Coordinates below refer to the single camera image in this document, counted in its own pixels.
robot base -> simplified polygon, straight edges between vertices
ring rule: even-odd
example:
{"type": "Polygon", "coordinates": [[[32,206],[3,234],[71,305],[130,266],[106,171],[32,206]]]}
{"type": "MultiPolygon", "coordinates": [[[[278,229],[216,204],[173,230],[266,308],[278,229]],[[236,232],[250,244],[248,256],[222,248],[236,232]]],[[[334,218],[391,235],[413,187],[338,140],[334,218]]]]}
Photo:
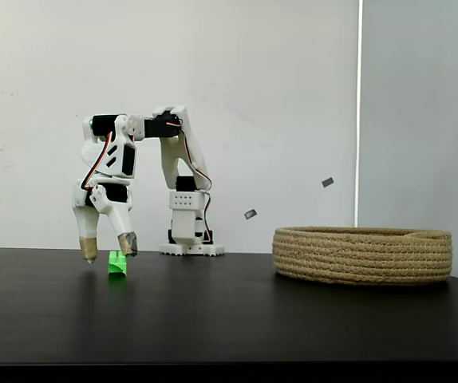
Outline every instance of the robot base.
{"type": "Polygon", "coordinates": [[[209,257],[218,257],[225,253],[225,247],[222,245],[178,245],[176,243],[164,243],[160,246],[160,253],[166,255],[206,255],[209,257]]]}

tan basket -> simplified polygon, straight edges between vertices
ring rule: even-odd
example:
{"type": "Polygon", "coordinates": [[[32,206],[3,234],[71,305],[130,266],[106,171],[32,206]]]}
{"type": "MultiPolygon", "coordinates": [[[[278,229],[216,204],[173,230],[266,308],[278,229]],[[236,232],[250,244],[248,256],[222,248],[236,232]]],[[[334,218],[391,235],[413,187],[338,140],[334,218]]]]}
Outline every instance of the tan basket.
{"type": "Polygon", "coordinates": [[[448,231],[284,227],[273,242],[279,274],[349,285],[426,285],[449,278],[448,231]]]}

green block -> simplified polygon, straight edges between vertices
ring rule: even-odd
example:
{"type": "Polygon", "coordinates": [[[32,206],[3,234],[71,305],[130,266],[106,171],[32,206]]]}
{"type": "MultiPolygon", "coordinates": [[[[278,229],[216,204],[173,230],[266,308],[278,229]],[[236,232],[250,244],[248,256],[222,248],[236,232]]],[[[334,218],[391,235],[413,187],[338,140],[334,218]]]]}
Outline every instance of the green block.
{"type": "Polygon", "coordinates": [[[109,274],[123,273],[126,275],[126,256],[122,251],[110,251],[109,274]]]}

red wire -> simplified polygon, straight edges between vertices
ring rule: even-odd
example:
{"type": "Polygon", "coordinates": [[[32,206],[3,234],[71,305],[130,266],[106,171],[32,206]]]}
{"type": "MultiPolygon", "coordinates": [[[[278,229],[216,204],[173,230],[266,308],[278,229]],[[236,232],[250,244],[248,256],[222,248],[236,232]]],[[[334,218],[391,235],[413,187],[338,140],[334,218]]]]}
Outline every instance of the red wire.
{"type": "MultiPolygon", "coordinates": [[[[183,136],[184,136],[184,148],[185,148],[185,151],[187,152],[188,163],[190,164],[190,167],[194,170],[194,172],[200,174],[202,177],[204,177],[206,180],[208,180],[208,182],[210,183],[209,188],[211,188],[213,182],[210,180],[210,178],[208,176],[206,176],[204,173],[202,173],[200,170],[194,169],[192,167],[192,165],[191,165],[191,157],[190,157],[190,150],[188,150],[187,137],[184,134],[184,132],[183,132],[183,136]]],[[[207,209],[209,208],[210,202],[211,202],[211,195],[209,193],[206,193],[206,194],[207,194],[207,203],[206,203],[206,207],[204,208],[204,225],[206,226],[206,232],[207,232],[207,238],[208,238],[207,241],[211,242],[210,227],[207,225],[207,219],[206,219],[207,209]]]]}
{"type": "Polygon", "coordinates": [[[107,135],[106,139],[105,139],[105,145],[103,147],[103,150],[101,151],[100,155],[98,156],[98,159],[96,160],[96,162],[94,163],[93,167],[91,168],[91,170],[89,170],[89,173],[87,173],[87,176],[85,176],[84,180],[82,181],[82,184],[81,184],[81,188],[84,189],[84,190],[91,190],[93,187],[91,186],[86,186],[86,184],[89,182],[89,179],[91,178],[91,176],[94,174],[94,172],[96,171],[98,165],[100,164],[101,162],[101,159],[103,158],[103,156],[105,155],[105,153],[107,152],[107,149],[109,148],[109,144],[110,144],[110,141],[112,140],[112,132],[109,132],[109,134],[107,135]]]}

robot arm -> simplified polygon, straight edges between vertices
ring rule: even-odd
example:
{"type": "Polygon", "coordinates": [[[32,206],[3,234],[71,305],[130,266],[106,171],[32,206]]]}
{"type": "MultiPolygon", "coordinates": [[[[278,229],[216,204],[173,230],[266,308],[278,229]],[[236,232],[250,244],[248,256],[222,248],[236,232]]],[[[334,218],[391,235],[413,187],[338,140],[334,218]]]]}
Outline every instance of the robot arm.
{"type": "Polygon", "coordinates": [[[191,130],[184,106],[163,106],[154,110],[151,119],[136,122],[129,117],[128,124],[144,126],[144,138],[160,138],[162,170],[171,189],[169,207],[172,209],[172,227],[169,243],[160,247],[166,254],[221,255],[223,246],[213,244],[213,234],[206,221],[206,210],[211,202],[211,180],[200,147],[191,130]],[[192,176],[180,176],[179,160],[190,168],[192,176]]]}
{"type": "Polygon", "coordinates": [[[141,129],[131,128],[126,115],[96,115],[84,119],[81,156],[90,166],[73,189],[73,211],[77,217],[82,255],[90,263],[97,257],[97,222],[107,215],[125,255],[136,255],[136,235],[129,218],[132,194],[126,179],[134,177],[135,140],[141,129]]]}
{"type": "Polygon", "coordinates": [[[130,116],[128,126],[133,129],[140,126],[144,138],[160,138],[162,170],[169,189],[176,189],[179,159],[190,168],[197,189],[210,189],[211,181],[203,153],[191,130],[184,106],[160,106],[153,111],[152,118],[130,116]]]}

